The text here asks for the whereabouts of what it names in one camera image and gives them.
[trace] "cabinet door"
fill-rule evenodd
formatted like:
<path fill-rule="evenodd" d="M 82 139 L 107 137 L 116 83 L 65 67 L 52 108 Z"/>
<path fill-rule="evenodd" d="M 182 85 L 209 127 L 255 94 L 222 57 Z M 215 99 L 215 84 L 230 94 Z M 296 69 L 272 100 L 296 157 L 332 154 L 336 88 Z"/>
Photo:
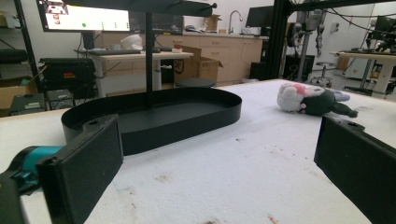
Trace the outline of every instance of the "cabinet door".
<path fill-rule="evenodd" d="M 202 48 L 201 56 L 217 60 L 225 66 L 230 61 L 230 48 Z"/>
<path fill-rule="evenodd" d="M 260 61 L 262 40 L 252 38 L 235 38 L 230 52 L 229 79 L 235 82 L 250 75 L 251 63 Z"/>
<path fill-rule="evenodd" d="M 231 38 L 229 37 L 213 37 L 201 36 L 201 48 L 229 48 L 231 46 Z"/>

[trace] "desk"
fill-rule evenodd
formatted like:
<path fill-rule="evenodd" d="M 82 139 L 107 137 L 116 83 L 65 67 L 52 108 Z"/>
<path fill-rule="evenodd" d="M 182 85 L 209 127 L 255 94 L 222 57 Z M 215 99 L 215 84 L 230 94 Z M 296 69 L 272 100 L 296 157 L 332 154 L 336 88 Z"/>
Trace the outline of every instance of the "desk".
<path fill-rule="evenodd" d="M 378 78 L 378 82 L 373 89 L 373 97 L 384 98 L 385 92 L 392 76 L 393 66 L 396 65 L 396 55 L 385 55 L 385 54 L 374 54 L 374 53 L 349 53 L 349 52 L 330 52 L 340 57 L 348 58 L 364 58 L 377 60 L 378 63 L 382 63 L 381 75 Z"/>
<path fill-rule="evenodd" d="M 243 98 L 240 120 L 125 157 L 86 223 L 370 223 L 314 163 L 321 118 L 277 106 L 286 82 L 223 87 Z M 396 147 L 396 104 L 350 95 L 353 121 Z M 64 145 L 63 112 L 0 119 L 0 172 L 25 147 Z M 42 192 L 22 201 L 31 223 L 50 223 Z"/>
<path fill-rule="evenodd" d="M 161 90 L 161 60 L 165 59 L 184 59 L 189 58 L 193 54 L 182 52 L 182 53 L 172 53 L 172 52 L 161 52 L 161 53 L 153 53 L 152 58 L 155 61 L 154 68 L 154 90 Z M 106 55 L 106 56 L 95 56 L 91 55 L 93 63 L 95 65 L 95 75 L 96 75 L 96 84 L 99 91 L 99 97 L 106 97 L 108 93 L 109 85 L 117 85 L 117 83 L 111 82 L 110 77 L 104 76 L 103 65 L 104 62 L 136 62 L 136 61 L 145 61 L 146 53 L 141 54 L 124 54 L 124 55 Z"/>

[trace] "stuffed toy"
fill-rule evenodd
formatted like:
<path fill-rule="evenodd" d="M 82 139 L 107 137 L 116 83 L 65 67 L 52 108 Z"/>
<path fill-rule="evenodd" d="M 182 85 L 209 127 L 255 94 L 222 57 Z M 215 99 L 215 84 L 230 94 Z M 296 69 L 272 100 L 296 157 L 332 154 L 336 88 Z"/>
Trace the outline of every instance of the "stuffed toy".
<path fill-rule="evenodd" d="M 285 83 L 279 88 L 277 104 L 282 110 L 322 116 L 329 112 L 356 118 L 358 111 L 339 102 L 348 101 L 349 95 L 322 87 L 306 88 L 301 84 Z"/>

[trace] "cardboard box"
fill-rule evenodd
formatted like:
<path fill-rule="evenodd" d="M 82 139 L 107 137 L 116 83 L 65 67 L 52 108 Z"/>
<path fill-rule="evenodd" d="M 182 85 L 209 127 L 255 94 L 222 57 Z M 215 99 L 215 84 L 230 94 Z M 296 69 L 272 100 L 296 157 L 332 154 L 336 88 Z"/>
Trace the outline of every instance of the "cardboard box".
<path fill-rule="evenodd" d="M 29 80 L 29 82 L 21 86 L 24 79 Z M 33 93 L 37 93 L 37 87 L 31 77 L 0 79 L 0 109 L 10 108 L 15 95 Z"/>
<path fill-rule="evenodd" d="M 204 18 L 204 23 L 206 24 L 206 31 L 217 31 L 218 30 L 218 21 L 221 21 L 219 18 L 220 15 L 211 15 L 210 17 Z"/>
<path fill-rule="evenodd" d="M 347 66 L 349 64 L 349 58 L 339 58 L 338 59 L 338 65 L 337 65 L 337 69 L 339 70 L 347 70 Z"/>
<path fill-rule="evenodd" d="M 15 28 L 21 27 L 19 22 L 7 12 L 0 11 L 0 27 Z"/>
<path fill-rule="evenodd" d="M 201 56 L 201 49 L 176 45 L 183 49 L 183 52 L 190 52 L 194 55 L 187 59 L 175 59 L 175 81 L 189 77 L 207 78 L 218 81 L 219 67 L 223 67 L 221 62 Z"/>

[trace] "black metal pole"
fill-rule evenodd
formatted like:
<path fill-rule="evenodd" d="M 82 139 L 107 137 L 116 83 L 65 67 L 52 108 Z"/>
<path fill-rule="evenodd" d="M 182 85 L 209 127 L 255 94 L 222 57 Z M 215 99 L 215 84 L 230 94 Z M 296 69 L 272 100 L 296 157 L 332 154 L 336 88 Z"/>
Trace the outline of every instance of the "black metal pole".
<path fill-rule="evenodd" d="M 154 38 L 152 32 L 152 13 L 146 13 L 146 94 L 147 106 L 152 106 L 152 46 Z"/>
<path fill-rule="evenodd" d="M 274 17 L 271 25 L 270 39 L 268 41 L 268 51 L 266 53 L 267 60 L 266 73 L 259 74 L 258 79 L 279 78 L 279 69 L 282 60 L 283 46 L 285 44 L 286 25 L 289 17 L 289 0 L 274 1 Z"/>
<path fill-rule="evenodd" d="M 30 42 L 29 31 L 25 23 L 21 0 L 14 0 L 14 3 L 18 13 L 18 20 L 20 20 L 20 24 L 21 24 L 21 31 L 22 31 L 23 41 L 26 47 L 27 58 L 30 64 L 30 70 L 32 71 L 32 76 L 34 77 L 35 75 L 38 74 L 38 69 L 37 69 L 37 65 L 35 64 L 35 54 L 33 53 L 32 42 Z M 37 86 L 38 92 L 42 92 L 39 76 L 35 77 L 35 85 Z"/>

